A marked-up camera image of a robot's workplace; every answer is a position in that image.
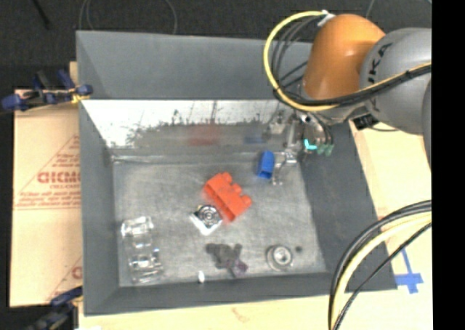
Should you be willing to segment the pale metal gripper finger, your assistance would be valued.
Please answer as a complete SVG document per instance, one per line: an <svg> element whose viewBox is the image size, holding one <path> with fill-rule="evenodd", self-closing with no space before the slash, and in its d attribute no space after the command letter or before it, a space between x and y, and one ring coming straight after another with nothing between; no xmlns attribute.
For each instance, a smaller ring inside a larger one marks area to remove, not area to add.
<svg viewBox="0 0 465 330"><path fill-rule="evenodd" d="M284 180L297 167L297 158L293 153L274 152L274 166L272 171L273 185L282 185Z"/></svg>

